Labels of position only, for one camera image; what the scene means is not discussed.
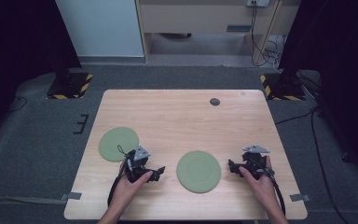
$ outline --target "green round placemat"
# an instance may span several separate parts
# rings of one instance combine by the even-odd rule
[[[179,160],[176,174],[186,189],[204,193],[210,191],[220,181],[219,162],[209,153],[192,151]]]
[[[121,146],[124,153],[129,153],[139,146],[138,134],[125,127],[112,129],[101,138],[99,145],[101,156],[107,161],[123,161],[124,154],[118,151],[117,146]]]

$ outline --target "human hand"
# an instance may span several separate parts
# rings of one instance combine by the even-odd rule
[[[153,172],[149,171],[133,183],[130,182],[126,175],[123,175],[118,181],[115,191],[113,192],[112,202],[109,204],[108,209],[98,223],[117,223],[121,214],[130,204],[135,194],[142,187],[142,185],[149,180],[152,174]]]
[[[266,167],[272,168],[269,156],[266,157]],[[269,177],[262,174],[256,180],[245,168],[240,167],[240,171],[251,187],[254,196],[266,210],[271,223],[288,223],[278,203],[275,188]]]

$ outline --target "power outlet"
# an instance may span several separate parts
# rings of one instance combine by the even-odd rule
[[[254,5],[258,7],[267,7],[269,5],[269,0],[247,0],[246,6],[253,7]]]

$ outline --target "wall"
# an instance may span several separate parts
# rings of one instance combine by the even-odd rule
[[[56,0],[81,59],[144,57],[132,0]]]

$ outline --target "gray carpet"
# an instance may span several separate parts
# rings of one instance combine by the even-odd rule
[[[0,124],[0,197],[59,199],[70,192],[105,90],[263,90],[259,76],[273,72],[271,68],[222,66],[87,65],[85,70],[94,77],[82,99],[45,99],[53,74],[19,86],[18,95],[23,98],[13,102],[10,110],[14,112],[8,112]],[[280,121],[304,115],[316,104],[307,95],[305,101],[268,101],[268,106],[274,120]],[[80,130],[77,123],[84,120],[82,114],[89,114],[89,120],[82,134],[74,134]],[[350,223],[358,223],[358,164],[341,161],[341,148],[323,118],[315,115],[314,127],[337,207]],[[291,223],[342,223],[326,192],[310,116],[287,121],[277,128],[297,184],[303,194],[312,198],[306,203],[309,216]],[[65,220],[63,210],[64,205],[57,204],[0,203],[0,223],[77,223]]]

